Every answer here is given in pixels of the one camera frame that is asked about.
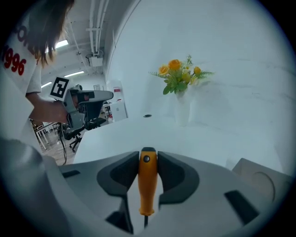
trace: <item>white table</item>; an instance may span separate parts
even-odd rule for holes
[[[154,147],[232,169],[243,157],[250,161],[282,172],[273,145],[266,140],[245,137],[203,124],[189,123],[187,127],[176,126],[173,118],[124,119],[86,131],[76,151],[74,163],[95,161],[128,151],[141,151]],[[158,177],[154,196],[155,213],[158,198],[163,193]],[[140,195],[137,178],[128,191],[128,205],[134,234],[143,230],[144,217],[139,214]]]
[[[49,126],[53,126],[53,125],[55,125],[55,124],[57,124],[57,123],[49,123],[49,124],[47,124],[46,126],[43,126],[43,127],[39,128],[39,129],[35,130],[35,133],[37,134],[37,137],[39,138],[39,141],[40,141],[41,145],[43,146],[43,148],[44,148],[45,150],[46,150],[46,147],[45,147],[45,145],[44,145],[44,143],[43,143],[43,141],[42,141],[40,135],[43,134],[44,139],[45,139],[46,143],[48,144],[49,142],[48,142],[48,140],[47,140],[47,138],[46,138],[46,136],[45,136],[45,129],[46,129],[47,127],[49,127]]]

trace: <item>long hair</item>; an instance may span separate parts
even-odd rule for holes
[[[74,0],[42,0],[30,11],[28,43],[43,66],[48,64],[48,57],[53,61],[56,43],[73,4]]]

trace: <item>white vase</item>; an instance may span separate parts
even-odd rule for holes
[[[185,127],[188,124],[190,114],[190,101],[186,91],[178,92],[175,103],[175,121],[178,126]]]

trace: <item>white tabletop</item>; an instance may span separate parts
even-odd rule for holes
[[[272,144],[203,124],[179,127],[173,118],[125,119],[85,132],[74,163],[94,161],[128,151],[154,147],[232,169],[246,158],[282,172]]]

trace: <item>wooden floor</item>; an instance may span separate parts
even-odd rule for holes
[[[81,136],[83,139],[83,134],[86,132],[87,130],[83,130],[81,132]],[[50,132],[46,133],[46,138],[48,140],[48,144],[46,144],[44,138],[42,137],[42,141],[46,147],[46,150],[41,146],[41,151],[43,153],[44,156],[51,156],[55,159],[55,162],[57,163],[57,165],[62,165],[65,162],[65,158],[64,158],[64,151],[63,151],[63,146],[61,144],[60,139],[57,135],[57,131],[55,130],[55,134],[54,132],[51,130]],[[75,139],[71,139],[71,140],[65,140],[62,137],[64,146],[66,145],[66,152],[67,152],[67,162],[66,164],[73,164],[74,158],[75,158],[75,153],[72,151],[72,149],[69,147],[70,143],[72,143]],[[76,145],[75,150],[77,150],[79,147],[79,143]]]

